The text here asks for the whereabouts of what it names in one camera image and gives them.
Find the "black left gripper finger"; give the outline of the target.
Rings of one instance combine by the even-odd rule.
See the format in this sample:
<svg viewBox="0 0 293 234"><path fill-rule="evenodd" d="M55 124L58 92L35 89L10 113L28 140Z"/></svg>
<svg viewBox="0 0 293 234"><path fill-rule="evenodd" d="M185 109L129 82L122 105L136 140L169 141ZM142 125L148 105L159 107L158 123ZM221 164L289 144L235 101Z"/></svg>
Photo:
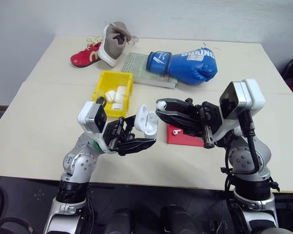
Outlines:
<svg viewBox="0 0 293 234"><path fill-rule="evenodd" d="M136 115L133 115L130 117L126 117L124 119L124 129L125 130L132 130L132 128L134 127L135 118L136 118Z"/></svg>
<svg viewBox="0 0 293 234"><path fill-rule="evenodd" d="M156 139L149 138L135 138L121 143L117 147L117 153L121 156L127 154L137 153L146 150L156 142Z"/></svg>

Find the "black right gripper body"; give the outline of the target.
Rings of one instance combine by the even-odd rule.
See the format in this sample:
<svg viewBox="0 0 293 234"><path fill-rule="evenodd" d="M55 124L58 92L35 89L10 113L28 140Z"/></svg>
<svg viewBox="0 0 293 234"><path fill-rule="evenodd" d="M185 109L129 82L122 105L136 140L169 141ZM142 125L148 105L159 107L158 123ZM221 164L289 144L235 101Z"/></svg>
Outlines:
<svg viewBox="0 0 293 234"><path fill-rule="evenodd" d="M220 110L217 105L204 101L201 105L193 105L193 100L185 100L189 104L186 114L189 115L189 126L185 134L192 137L200 137L204 142L204 148L211 149L215 146L213 134L222 125Z"/></svg>

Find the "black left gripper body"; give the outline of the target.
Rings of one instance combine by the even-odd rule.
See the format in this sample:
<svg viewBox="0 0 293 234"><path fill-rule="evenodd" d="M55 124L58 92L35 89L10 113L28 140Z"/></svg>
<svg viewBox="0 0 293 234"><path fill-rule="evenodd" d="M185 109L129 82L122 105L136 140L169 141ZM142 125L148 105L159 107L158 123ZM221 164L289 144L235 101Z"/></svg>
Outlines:
<svg viewBox="0 0 293 234"><path fill-rule="evenodd" d="M119 117L117 120L106 125L103 139L108 149L112 152L117 152L117 147L128 140L134 139L135 134L132 130L124 129L125 117Z"/></svg>

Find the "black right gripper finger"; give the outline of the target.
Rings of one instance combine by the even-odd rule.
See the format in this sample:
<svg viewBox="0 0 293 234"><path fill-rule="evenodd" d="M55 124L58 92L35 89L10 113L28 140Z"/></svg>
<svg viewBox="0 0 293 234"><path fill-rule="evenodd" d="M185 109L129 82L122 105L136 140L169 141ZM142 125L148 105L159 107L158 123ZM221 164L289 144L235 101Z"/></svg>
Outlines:
<svg viewBox="0 0 293 234"><path fill-rule="evenodd" d="M202 137L202 124L199 120L177 111L156 110L156 115L166 124L182 129L186 135Z"/></svg>
<svg viewBox="0 0 293 234"><path fill-rule="evenodd" d="M182 114L195 114L197 108L188 102L176 98L161 98L156 100L156 110L175 111Z"/></svg>

